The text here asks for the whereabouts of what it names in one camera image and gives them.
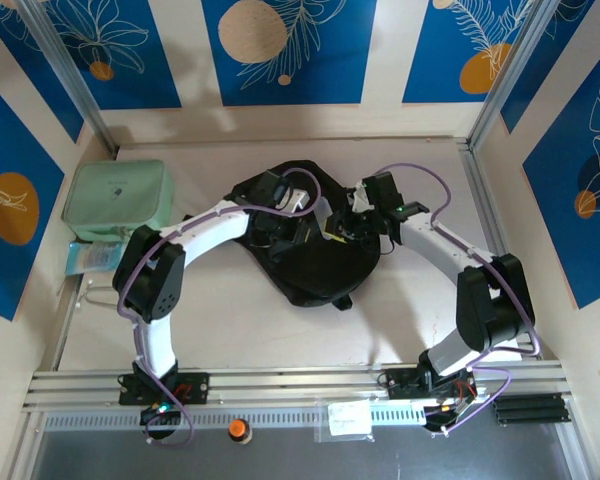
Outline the black backpack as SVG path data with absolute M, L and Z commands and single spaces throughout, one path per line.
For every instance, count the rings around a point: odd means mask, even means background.
M 346 188 L 311 160 L 291 160 L 268 170 L 287 176 L 294 187 L 306 190 L 311 199 L 320 187 L 321 197 L 336 213 L 348 206 Z M 224 198 L 252 204 L 248 195 L 261 174 L 236 184 Z M 380 260 L 380 238 L 370 246 L 353 240 L 343 244 L 323 237 L 314 213 L 298 218 L 312 222 L 311 238 L 280 255 L 248 247 L 247 232 L 236 242 L 250 252 L 292 305 L 310 308 L 331 304 L 340 311 L 350 309 L 351 292 L 364 283 Z

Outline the mint green zip pencil case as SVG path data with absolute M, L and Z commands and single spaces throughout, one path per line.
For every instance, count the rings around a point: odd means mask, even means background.
M 147 225 L 170 222 L 174 182 L 160 160 L 99 161 L 80 166 L 62 219 L 86 242 L 124 242 Z

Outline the clear bag with paper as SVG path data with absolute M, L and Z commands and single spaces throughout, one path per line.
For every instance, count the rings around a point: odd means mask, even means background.
M 315 415 L 314 441 L 317 443 L 374 441 L 368 400 L 318 401 Z

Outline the light blue plastic packet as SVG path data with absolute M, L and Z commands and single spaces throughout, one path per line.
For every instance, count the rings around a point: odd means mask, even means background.
M 115 270 L 126 245 L 111 242 L 71 242 L 65 267 L 67 276 Z

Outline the orange capped bottle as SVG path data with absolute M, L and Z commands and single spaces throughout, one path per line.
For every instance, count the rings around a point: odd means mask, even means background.
M 236 418 L 228 426 L 228 435 L 233 442 L 246 445 L 253 438 L 253 430 L 247 420 Z

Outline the black ribbed profile piece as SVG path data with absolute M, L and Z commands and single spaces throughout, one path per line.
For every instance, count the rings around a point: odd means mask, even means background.
M 493 402 L 500 425 L 568 423 L 570 413 L 561 394 L 506 395 Z

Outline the aluminium side rail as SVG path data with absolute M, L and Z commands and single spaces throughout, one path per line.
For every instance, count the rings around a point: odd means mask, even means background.
M 57 341 L 51 357 L 51 370 L 59 369 L 65 345 L 67 342 L 68 332 L 75 310 L 78 308 L 79 296 L 83 283 L 83 276 L 76 275 L 68 277 L 64 283 L 62 305 L 64 306 L 62 323 L 58 332 Z
M 498 255 L 508 253 L 495 200 L 479 158 L 466 142 L 459 142 L 458 150 L 488 249 Z

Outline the aluminium front rail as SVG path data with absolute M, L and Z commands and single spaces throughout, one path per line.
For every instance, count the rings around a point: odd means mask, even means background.
M 385 401 L 383 372 L 398 365 L 353 365 L 340 367 L 208 369 L 209 408 L 253 406 L 306 406 L 319 400 L 340 401 L 369 399 Z M 512 381 L 508 395 L 557 393 L 572 397 L 571 387 L 558 361 L 509 361 L 482 363 L 473 374 L 481 399 L 495 393 L 508 371 Z M 113 410 L 120 405 L 117 378 L 123 371 L 56 371 L 36 372 L 29 383 L 23 402 L 26 412 L 70 410 Z

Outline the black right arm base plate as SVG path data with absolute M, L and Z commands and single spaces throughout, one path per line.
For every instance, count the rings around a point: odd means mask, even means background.
M 424 367 L 392 368 L 384 372 L 384 377 L 385 388 L 392 400 L 460 397 L 473 400 L 477 397 L 473 376 L 466 369 L 441 377 Z

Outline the blue floral wall poster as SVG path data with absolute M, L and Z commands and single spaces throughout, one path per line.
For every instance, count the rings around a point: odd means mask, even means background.
M 578 307 L 600 298 L 600 60 L 523 163 Z
M 102 110 L 181 106 L 148 0 L 43 0 Z
M 599 141 L 600 0 L 559 0 L 501 118 L 507 141 L 525 151 Z
M 226 107 L 358 104 L 377 0 L 201 0 Z
M 533 3 L 534 0 L 429 0 L 403 102 L 483 101 Z
M 13 320 L 64 173 L 0 95 L 0 317 Z
M 16 10 L 13 0 L 0 0 L 0 39 L 76 143 L 84 120 Z

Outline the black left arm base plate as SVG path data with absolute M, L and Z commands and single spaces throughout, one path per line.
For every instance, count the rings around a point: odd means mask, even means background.
M 162 380 L 164 386 L 183 405 L 203 405 L 207 402 L 210 375 L 198 373 L 170 373 Z M 119 404 L 150 406 L 168 402 L 173 404 L 153 380 L 146 375 L 124 374 L 117 378 L 120 386 Z

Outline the aluminium frame post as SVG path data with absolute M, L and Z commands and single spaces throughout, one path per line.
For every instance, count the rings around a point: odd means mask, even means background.
M 44 7 L 37 0 L 13 0 L 20 17 L 67 95 L 94 136 L 115 159 L 119 145 L 104 122 L 99 106 Z
M 533 0 L 529 15 L 496 77 L 479 115 L 466 137 L 467 149 L 475 154 L 508 99 L 537 43 L 541 39 L 560 0 Z

